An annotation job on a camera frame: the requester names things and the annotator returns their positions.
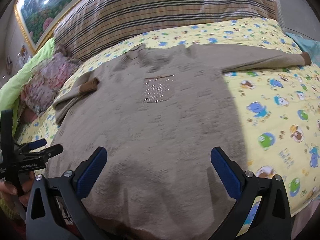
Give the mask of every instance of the bedspread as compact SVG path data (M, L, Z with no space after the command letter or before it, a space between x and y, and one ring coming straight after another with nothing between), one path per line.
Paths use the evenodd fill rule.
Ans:
M157 30L128 39L87 60L65 83L59 96L68 92L82 73L139 43L151 48L169 48L177 44L235 43L301 53L297 44L283 34L278 23L266 18ZM271 177L276 173L283 177L292 216L319 193L319 72L319 67L313 64L225 75L242 124L248 168L260 177ZM54 114L50 107L44 115L24 127L19 143L46 138L50 144L58 130ZM251 223L256 207L252 208L247 225Z

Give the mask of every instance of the teal cloth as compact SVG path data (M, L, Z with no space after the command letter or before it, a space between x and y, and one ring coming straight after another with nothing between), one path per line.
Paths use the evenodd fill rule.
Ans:
M285 33L291 39L297 43L302 51L307 52L310 55L311 61L317 66L320 66L320 41L306 40L301 35L293 33Z

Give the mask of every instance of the blue gripper pad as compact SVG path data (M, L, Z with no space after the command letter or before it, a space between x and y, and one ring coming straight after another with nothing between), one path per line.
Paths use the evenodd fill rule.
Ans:
M228 165L223 156L215 148L211 151L211 163L217 171L224 187L229 196L236 200L241 197L241 184L231 167Z
M77 180L77 187L76 187L76 195L80 198L86 198L93 185L95 184L96 180L98 179L103 167L107 163L107 150L103 147L98 147L96 149L96 156L91 161L87 168L82 172L81 176Z
M38 148L40 148L42 146L46 146L46 145L47 145L47 141L45 139L40 139L38 141L29 143L29 149L35 150L35 149L38 149Z

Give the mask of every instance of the green blanket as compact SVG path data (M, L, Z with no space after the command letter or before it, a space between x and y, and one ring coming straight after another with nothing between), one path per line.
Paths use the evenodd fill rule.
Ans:
M54 51L54 38L49 39L46 44L30 59L19 72L14 75L0 89L0 111L13 109L12 135L17 129L19 96L22 86L31 77L31 70L42 60L52 57Z

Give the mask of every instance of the striped pillow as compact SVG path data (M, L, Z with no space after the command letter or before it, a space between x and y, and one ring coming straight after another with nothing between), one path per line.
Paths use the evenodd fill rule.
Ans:
M275 0L82 0L54 36L56 45L86 60L152 30L276 14Z

